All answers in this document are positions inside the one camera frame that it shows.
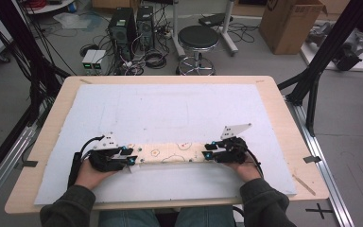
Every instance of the hand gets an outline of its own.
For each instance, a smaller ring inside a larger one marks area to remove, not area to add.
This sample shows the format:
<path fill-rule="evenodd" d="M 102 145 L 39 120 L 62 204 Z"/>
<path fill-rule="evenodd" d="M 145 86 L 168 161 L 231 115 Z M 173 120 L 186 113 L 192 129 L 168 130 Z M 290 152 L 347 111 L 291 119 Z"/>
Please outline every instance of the hand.
<path fill-rule="evenodd" d="M 90 190 L 93 190 L 104 179 L 116 172 L 117 171 L 100 172 L 91 166 L 90 160 L 85 159 L 81 164 L 80 171 L 78 172 L 78 179 L 76 180 L 75 185 L 84 186 Z"/>
<path fill-rule="evenodd" d="M 261 174 L 255 166 L 255 162 L 249 155 L 247 156 L 246 161 L 243 164 L 228 163 L 224 165 L 234 170 L 240 176 L 241 180 L 243 180 L 245 183 L 254 179 L 261 178 Z"/>

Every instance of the black stool seat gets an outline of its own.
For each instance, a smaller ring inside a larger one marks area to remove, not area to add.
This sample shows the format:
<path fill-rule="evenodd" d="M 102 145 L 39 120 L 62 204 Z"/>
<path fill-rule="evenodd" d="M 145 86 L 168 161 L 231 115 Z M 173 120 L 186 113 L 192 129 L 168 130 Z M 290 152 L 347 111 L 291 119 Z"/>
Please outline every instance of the black stool seat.
<path fill-rule="evenodd" d="M 208 26 L 188 26 L 179 32 L 179 43 L 187 48 L 210 48 L 218 40 L 217 32 Z"/>

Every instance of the jeans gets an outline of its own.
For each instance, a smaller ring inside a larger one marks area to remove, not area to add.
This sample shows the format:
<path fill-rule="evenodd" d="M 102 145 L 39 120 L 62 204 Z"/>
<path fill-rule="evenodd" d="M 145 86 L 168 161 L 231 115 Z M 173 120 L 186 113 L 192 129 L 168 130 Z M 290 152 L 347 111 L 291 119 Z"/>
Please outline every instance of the jeans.
<path fill-rule="evenodd" d="M 99 227 L 159 227 L 153 210 L 101 211 Z M 234 227 L 232 206 L 182 208 L 176 227 Z"/>

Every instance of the gray sleeve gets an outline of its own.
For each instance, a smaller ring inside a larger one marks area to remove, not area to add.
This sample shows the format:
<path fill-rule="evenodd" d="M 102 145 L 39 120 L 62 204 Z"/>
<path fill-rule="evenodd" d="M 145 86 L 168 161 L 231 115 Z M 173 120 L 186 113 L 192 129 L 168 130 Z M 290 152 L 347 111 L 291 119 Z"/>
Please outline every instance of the gray sleeve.
<path fill-rule="evenodd" d="M 73 185 L 55 203 L 41 209 L 41 223 L 43 227 L 88 227 L 94 202 L 95 195 L 92 191 Z"/>
<path fill-rule="evenodd" d="M 264 179 L 255 179 L 240 188 L 245 226 L 296 226 L 286 216 L 288 197 Z"/>

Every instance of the paper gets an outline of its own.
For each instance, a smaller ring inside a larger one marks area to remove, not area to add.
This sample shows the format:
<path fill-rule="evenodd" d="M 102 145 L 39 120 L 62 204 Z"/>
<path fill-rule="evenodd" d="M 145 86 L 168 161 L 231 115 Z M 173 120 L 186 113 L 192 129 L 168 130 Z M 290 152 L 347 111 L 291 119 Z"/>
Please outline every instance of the paper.
<path fill-rule="evenodd" d="M 248 122 L 250 128 L 239 136 L 262 163 L 267 181 L 287 195 L 296 194 L 255 85 L 82 85 L 35 203 L 52 203 L 66 191 L 73 154 L 93 137 L 113 131 L 119 146 L 210 143 L 220 140 L 225 126 Z M 221 164 L 141 165 L 132 174 L 116 173 L 95 194 L 96 202 L 235 198 L 242 184 Z"/>

